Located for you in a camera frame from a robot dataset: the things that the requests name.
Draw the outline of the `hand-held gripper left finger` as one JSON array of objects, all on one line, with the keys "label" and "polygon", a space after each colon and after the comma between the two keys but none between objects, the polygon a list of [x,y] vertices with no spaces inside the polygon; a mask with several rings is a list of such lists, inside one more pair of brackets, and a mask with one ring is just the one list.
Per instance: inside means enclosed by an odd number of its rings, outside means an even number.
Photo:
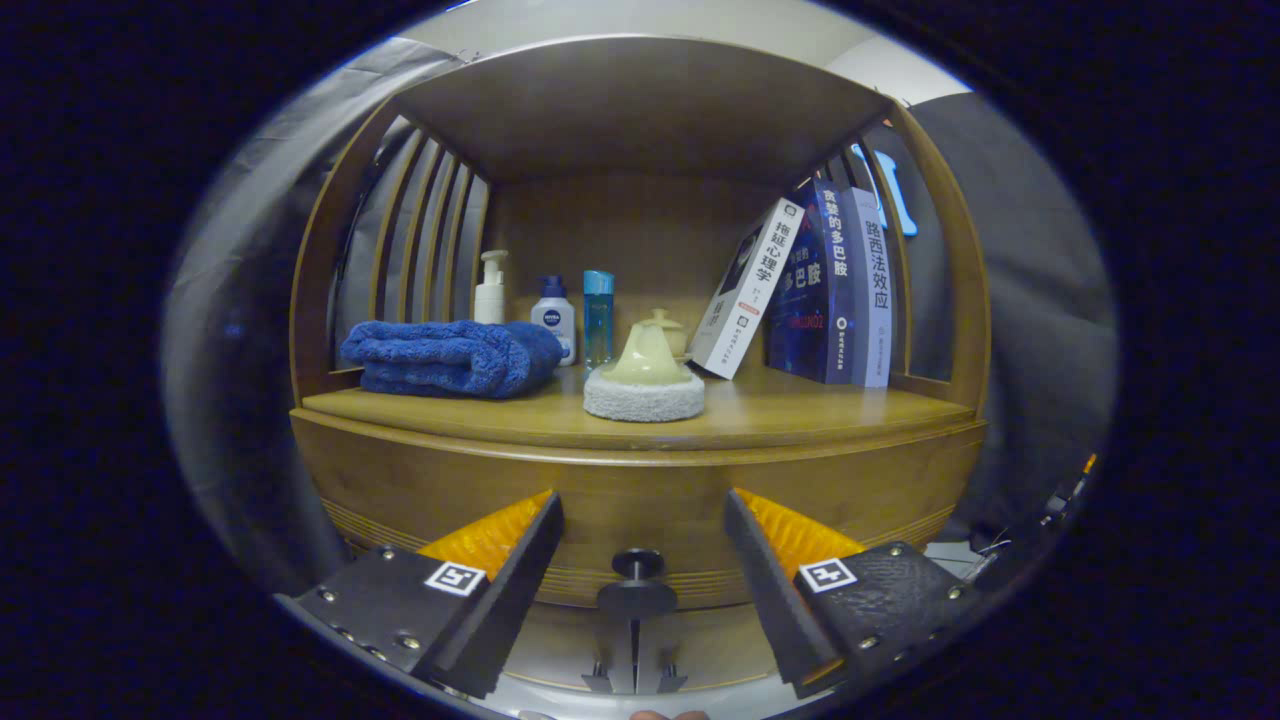
[{"label": "hand-held gripper left finger", "polygon": [[276,603],[379,667],[484,697],[534,603],[564,529],[552,489],[416,550],[378,546]]}]

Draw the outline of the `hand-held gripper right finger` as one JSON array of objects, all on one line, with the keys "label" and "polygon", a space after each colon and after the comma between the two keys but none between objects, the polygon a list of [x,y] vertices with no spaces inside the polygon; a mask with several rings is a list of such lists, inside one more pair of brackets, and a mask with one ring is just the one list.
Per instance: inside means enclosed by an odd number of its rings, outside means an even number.
[{"label": "hand-held gripper right finger", "polygon": [[865,693],[960,637],[986,593],[910,544],[868,547],[746,489],[724,532],[782,682],[796,697]]}]

